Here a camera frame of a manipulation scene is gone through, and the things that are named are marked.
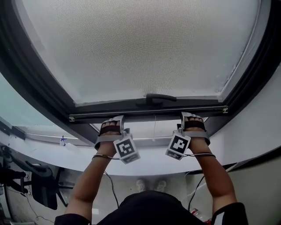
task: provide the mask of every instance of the black office chair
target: black office chair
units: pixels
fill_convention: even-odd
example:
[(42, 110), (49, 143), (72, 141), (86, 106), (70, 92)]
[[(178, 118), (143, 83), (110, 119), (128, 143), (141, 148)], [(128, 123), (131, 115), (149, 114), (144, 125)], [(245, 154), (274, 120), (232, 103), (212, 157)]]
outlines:
[(25, 161), (24, 163), (16, 159), (11, 154), (11, 150), (6, 146), (2, 146), (1, 150), (2, 155), (6, 161), (8, 161), (9, 163), (14, 162), (21, 169), (25, 171), (30, 171), (32, 173), (31, 181), (24, 182), (24, 178), (21, 178), (22, 193), (24, 193), (25, 186), (31, 185), (32, 196), (35, 201), (50, 209), (56, 210), (58, 208), (56, 197), (57, 194), (60, 200), (62, 201), (63, 205), (67, 207), (68, 204), (65, 203), (60, 193), (60, 189), (73, 189), (73, 187), (59, 185), (59, 178), (64, 168), (60, 167), (58, 169), (56, 178), (54, 178), (52, 170), (47, 165), (33, 165), (28, 161)]

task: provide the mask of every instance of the floor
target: floor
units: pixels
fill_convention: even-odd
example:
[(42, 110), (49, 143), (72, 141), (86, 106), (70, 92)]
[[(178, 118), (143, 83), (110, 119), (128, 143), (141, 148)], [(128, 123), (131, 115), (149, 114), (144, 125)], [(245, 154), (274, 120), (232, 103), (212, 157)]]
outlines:
[[(19, 155), (19, 157), (22, 157), (23, 160), (29, 160), (31, 163), (38, 163), (38, 161), (27, 159), (26, 156), (23, 155)], [(50, 165), (50, 167), (54, 173), (56, 173), (57, 168), (52, 165)], [(12, 165), (12, 168), (20, 170), (16, 165)], [(236, 197), (238, 201), (245, 205), (250, 225), (281, 224), (280, 169), (281, 157), (278, 157), (251, 168), (229, 173), (234, 184)], [(64, 182), (65, 185), (74, 185), (80, 174), (81, 172), (65, 170), (60, 181)], [(201, 178), (202, 174), (187, 175), (186, 177), (184, 174), (173, 174), (166, 177), (145, 177), (145, 180), (148, 183), (148, 187), (153, 189), (154, 183), (159, 179), (165, 179), (167, 181), (166, 192), (175, 196), (182, 202), (183, 206), (187, 208), (190, 197)], [(119, 203), (128, 195), (137, 192), (135, 186), (137, 179), (137, 177), (112, 176)], [(69, 199), (69, 194), (69, 191), (63, 192), (66, 201)], [(12, 214), (16, 221), (34, 221), (38, 225), (51, 224), (51, 222), (45, 221), (42, 218), (36, 221), (36, 215), (31, 210), (25, 197), (12, 191), (9, 191), (8, 195)], [(44, 207), (34, 201), (31, 196), (29, 196), (28, 199), (38, 216), (43, 216), (51, 221), (54, 221), (56, 216), (63, 214), (65, 211), (65, 207), (62, 205), (59, 198), (57, 198), (57, 210)], [(103, 176), (99, 192), (93, 204), (92, 224), (97, 224), (116, 208), (117, 205), (112, 194), (110, 180), (108, 177)], [(205, 180), (200, 184), (192, 200), (191, 209), (193, 208), (198, 209), (205, 218), (210, 218), (212, 216), (212, 198), (206, 187)]]
[[(18, 158), (21, 160), (28, 160), (31, 163), (40, 163), (37, 160), (31, 159), (27, 156), (24, 156), (18, 153)], [(57, 167), (49, 165), (54, 171), (54, 174), (57, 172)], [(11, 169), (21, 171), (21, 169), (15, 165), (11, 164)], [(63, 182), (64, 185), (73, 186), (77, 178), (81, 175), (79, 171), (73, 171), (66, 169), (61, 174), (60, 182)], [(121, 203), (127, 196), (133, 193), (137, 193), (136, 181), (139, 177), (127, 177), (127, 176), (111, 176), (115, 193), (118, 199), (118, 202)], [(185, 200), (187, 195), (187, 186), (186, 179), (184, 174), (173, 174), (165, 177), (159, 176), (150, 176), (143, 178), (146, 181), (148, 189), (154, 189), (157, 182), (161, 179), (167, 181), (166, 193), (175, 196), (178, 200)], [(62, 189), (61, 193), (66, 202), (69, 200), (71, 190)], [(36, 220), (35, 213), (31, 210), (29, 203), (25, 197), (21, 194), (13, 192), (13, 189), (9, 187), (8, 191), (9, 201), (11, 204), (11, 211), (14, 216), (14, 219), (18, 222), (29, 222), (34, 221), (38, 225), (49, 225), (50, 221), (46, 221), (43, 218)], [(65, 207), (61, 203), (60, 199), (58, 200), (58, 209), (52, 210), (44, 207), (43, 205), (37, 203), (32, 196), (28, 196), (31, 207), (37, 213), (38, 216), (42, 216), (45, 219), (51, 220), (54, 222), (55, 217), (64, 213)], [(183, 206), (187, 208), (186, 201), (183, 201)], [(102, 220), (106, 215), (117, 209), (117, 204), (112, 193), (112, 186), (110, 179), (104, 175), (101, 180), (101, 185), (97, 193), (97, 197), (93, 204), (93, 218), (92, 224), (97, 224)]]

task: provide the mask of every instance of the cable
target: cable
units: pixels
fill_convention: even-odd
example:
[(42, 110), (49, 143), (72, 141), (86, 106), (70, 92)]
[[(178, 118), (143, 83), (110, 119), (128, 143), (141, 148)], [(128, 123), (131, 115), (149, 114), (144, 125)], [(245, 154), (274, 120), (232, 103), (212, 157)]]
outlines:
[(192, 201), (192, 199), (194, 198), (194, 195), (195, 195), (195, 193), (196, 193), (196, 190), (197, 190), (197, 188), (199, 187), (199, 185), (200, 185), (200, 183), (201, 183), (201, 181), (204, 179), (204, 177), (205, 176), (203, 176), (202, 178), (201, 178), (201, 180), (199, 181), (199, 183), (197, 184), (197, 187), (195, 188), (195, 191), (194, 191), (194, 193), (193, 193), (193, 195), (192, 195), (192, 197), (191, 197), (191, 199), (190, 199), (190, 201), (189, 201), (189, 203), (188, 203), (188, 211), (190, 212), (190, 204), (191, 204), (191, 201)]
[(191, 157), (198, 157), (198, 156), (213, 156), (213, 157), (216, 157), (214, 154), (212, 153), (198, 153), (198, 154), (187, 154), (187, 155), (184, 155), (184, 157), (187, 157), (187, 156), (191, 156)]
[(21, 194), (22, 196), (24, 196), (24, 197), (27, 199), (28, 204), (29, 204), (29, 206), (30, 206), (31, 210), (32, 210), (32, 211), (34, 212), (34, 214), (36, 215), (35, 219), (36, 219), (37, 221), (39, 220), (39, 217), (41, 217), (42, 219), (47, 220), (47, 221), (50, 221), (50, 222), (52, 222), (52, 223), (54, 224), (54, 222), (53, 222), (53, 221), (48, 220), (48, 219), (45, 219), (43, 216), (38, 216), (38, 215), (36, 214), (36, 212), (32, 209), (32, 207), (31, 207), (31, 204), (30, 204), (30, 202), (29, 202), (28, 197), (27, 197), (27, 196), (25, 196), (23, 193), (16, 192), (16, 191), (13, 191), (13, 190), (11, 190), (11, 189), (8, 189), (8, 190), (9, 190), (9, 191), (11, 191), (11, 192), (15, 192), (15, 193)]
[(95, 155), (92, 157), (92, 160), (93, 160), (95, 157), (107, 158), (107, 159), (112, 159), (112, 160), (120, 160), (119, 158), (114, 158), (114, 157), (105, 156), (105, 155), (101, 155), (101, 154), (95, 154)]
[(108, 175), (108, 173), (107, 173), (106, 171), (104, 172), (104, 174), (105, 174), (105, 175), (107, 175), (107, 176), (108, 176), (108, 178), (109, 178), (109, 179), (110, 179), (110, 181), (111, 181), (111, 185), (112, 185), (112, 192), (113, 192), (113, 195), (114, 195), (114, 197), (115, 197), (115, 200), (116, 200), (116, 203), (117, 203), (117, 207), (119, 208), (119, 203), (118, 203), (118, 200), (117, 200), (117, 197), (116, 197), (115, 191), (114, 191), (113, 181), (112, 181), (111, 177)]

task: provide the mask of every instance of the strap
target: strap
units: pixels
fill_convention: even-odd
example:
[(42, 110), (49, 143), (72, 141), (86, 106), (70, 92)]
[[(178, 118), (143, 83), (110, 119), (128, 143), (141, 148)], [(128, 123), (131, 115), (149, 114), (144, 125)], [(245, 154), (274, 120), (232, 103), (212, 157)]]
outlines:
[(122, 135), (106, 135), (106, 136), (99, 136), (96, 141), (95, 149), (98, 150), (100, 147), (100, 142), (113, 142), (116, 140), (122, 140)]
[(110, 119), (104, 121), (103, 123), (112, 122), (112, 121), (115, 121), (115, 122), (116, 122), (116, 121), (120, 121), (120, 123), (122, 123), (123, 117), (124, 117), (124, 115), (115, 116), (115, 117), (113, 117), (113, 118), (110, 118)]
[(190, 128), (190, 127), (198, 127), (206, 131), (205, 126), (202, 122), (197, 120), (190, 120), (184, 122), (184, 129)]
[(198, 131), (185, 131), (182, 132), (183, 136), (188, 136), (191, 138), (205, 138), (207, 145), (210, 144), (210, 138), (207, 132), (198, 132)]
[(101, 136), (102, 134), (109, 132), (109, 131), (118, 132), (121, 135), (120, 126), (110, 125), (110, 126), (101, 128), (99, 136)]
[(106, 156), (106, 155), (101, 155), (101, 154), (95, 154), (95, 155), (92, 157), (92, 160), (93, 160), (95, 157), (106, 158), (106, 159), (111, 159), (111, 160), (120, 160), (119, 158), (114, 158), (114, 157), (110, 157), (110, 156)]
[(187, 157), (187, 156), (191, 156), (191, 157), (198, 157), (198, 156), (213, 156), (216, 158), (216, 156), (212, 153), (198, 153), (198, 154), (187, 154), (187, 155), (184, 155), (184, 157)]

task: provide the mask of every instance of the shoe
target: shoe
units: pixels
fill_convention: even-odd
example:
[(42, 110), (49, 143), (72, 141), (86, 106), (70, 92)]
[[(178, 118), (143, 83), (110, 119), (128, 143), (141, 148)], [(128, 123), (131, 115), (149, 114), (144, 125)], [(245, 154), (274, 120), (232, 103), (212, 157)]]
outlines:
[(28, 191), (26, 194), (27, 194), (28, 196), (32, 196), (32, 192), (31, 192), (29, 186), (26, 186), (25, 189), (27, 189), (27, 191)]
[(141, 179), (137, 180), (136, 185), (137, 185), (137, 191), (139, 193), (146, 191), (146, 186), (143, 180)]
[(157, 187), (154, 189), (157, 192), (165, 192), (165, 187), (167, 186), (166, 181), (159, 181)]
[(25, 172), (25, 178), (28, 179), (29, 178), (29, 172), (24, 171)]

